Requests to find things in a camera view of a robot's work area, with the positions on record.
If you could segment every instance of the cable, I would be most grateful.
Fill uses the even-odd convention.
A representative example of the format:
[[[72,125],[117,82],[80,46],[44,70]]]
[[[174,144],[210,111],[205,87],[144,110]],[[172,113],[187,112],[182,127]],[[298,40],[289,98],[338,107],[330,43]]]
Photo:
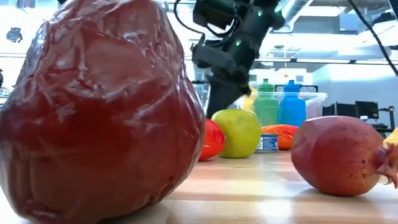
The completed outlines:
[[[178,6],[178,4],[180,3],[180,1],[181,1],[181,0],[176,0],[176,1],[174,2],[173,13],[174,13],[174,16],[175,16],[176,20],[177,20],[177,21],[181,24],[181,26],[183,26],[184,28],[186,28],[186,29],[188,29],[188,30],[190,30],[190,31],[192,31],[192,32],[195,32],[195,33],[197,33],[197,34],[205,35],[205,33],[200,32],[199,30],[192,29],[191,27],[185,25],[185,24],[181,21],[180,17],[178,16],[178,13],[177,13],[177,6]]]
[[[394,71],[395,75],[398,76],[398,70],[395,67],[395,65],[391,62],[390,56],[388,56],[388,53],[386,52],[386,50],[384,49],[384,46],[380,40],[380,38],[377,36],[377,34],[375,33],[375,31],[373,30],[373,28],[369,25],[368,22],[366,22],[365,18],[363,17],[361,11],[359,11],[358,7],[356,7],[355,3],[353,2],[353,0],[348,0],[348,2],[351,4],[351,6],[353,7],[355,13],[358,15],[359,19],[363,22],[363,24],[369,29],[369,31],[372,33],[374,39],[376,40],[377,44],[380,47],[381,53],[383,54],[383,56],[386,58],[388,64],[390,65],[390,67],[392,68],[392,71]]]
[[[225,44],[228,44],[228,42],[230,40],[232,40],[233,37],[235,37],[235,35],[237,34],[237,32],[240,30],[241,24],[243,22],[239,16],[236,16],[234,19],[234,23],[236,25],[231,26],[229,31],[227,31],[227,32],[231,33],[229,36],[226,36],[226,37],[222,38],[221,40],[206,40],[206,45],[213,47],[213,48],[220,48],[220,47],[223,47]]]
[[[240,24],[242,24],[242,19],[239,17],[239,15],[235,14],[235,16],[234,16],[234,21],[233,21],[231,27],[230,27],[226,32],[224,32],[224,33],[222,33],[222,34],[219,34],[219,33],[215,32],[215,31],[214,31],[212,28],[210,28],[208,25],[206,25],[206,28],[207,28],[213,35],[215,35],[216,37],[224,38],[224,37],[227,37],[227,36],[229,36],[230,34],[234,33],[234,32],[239,28]]]

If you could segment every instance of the plastic wrap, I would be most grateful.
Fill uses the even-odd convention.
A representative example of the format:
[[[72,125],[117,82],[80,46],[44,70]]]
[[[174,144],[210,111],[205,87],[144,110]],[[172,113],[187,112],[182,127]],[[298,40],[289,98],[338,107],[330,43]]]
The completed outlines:
[[[74,0],[37,32],[0,127],[13,209],[38,223],[94,224],[184,181],[205,116],[159,4]]]
[[[201,151],[199,161],[205,161],[217,156],[225,145],[223,130],[214,121],[206,120],[205,143]]]

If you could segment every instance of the green bottle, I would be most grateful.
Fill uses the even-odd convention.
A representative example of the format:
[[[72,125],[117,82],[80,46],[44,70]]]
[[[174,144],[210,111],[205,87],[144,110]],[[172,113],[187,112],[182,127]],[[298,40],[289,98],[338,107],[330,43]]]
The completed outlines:
[[[259,117],[262,127],[278,124],[279,100],[273,97],[274,86],[265,78],[260,85],[258,95],[253,103],[253,112]]]

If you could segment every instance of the yellow object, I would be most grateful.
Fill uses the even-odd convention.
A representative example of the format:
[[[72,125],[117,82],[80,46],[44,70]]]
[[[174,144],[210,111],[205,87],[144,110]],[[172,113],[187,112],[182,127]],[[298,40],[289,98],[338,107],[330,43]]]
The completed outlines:
[[[256,151],[261,137],[261,126],[255,113],[249,110],[222,110],[211,119],[226,136],[220,157],[240,159]]]
[[[386,143],[398,144],[398,128],[395,130],[384,140],[384,146]]]
[[[250,97],[244,97],[244,99],[243,99],[243,109],[244,110],[252,110],[254,99],[257,96],[257,90],[255,88],[253,88],[252,86],[250,86],[250,89],[251,89]]]

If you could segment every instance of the desk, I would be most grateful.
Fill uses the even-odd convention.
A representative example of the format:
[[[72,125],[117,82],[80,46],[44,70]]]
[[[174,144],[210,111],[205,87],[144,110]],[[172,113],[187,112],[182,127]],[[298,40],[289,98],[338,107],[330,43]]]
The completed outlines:
[[[375,128],[375,130],[383,137],[386,138],[386,133],[392,133],[394,129],[391,128]]]
[[[0,223],[29,223],[3,194],[0,206]],[[201,162],[162,203],[101,224],[393,224],[397,211],[392,185],[356,198],[323,195],[296,173],[290,154],[280,152]]]

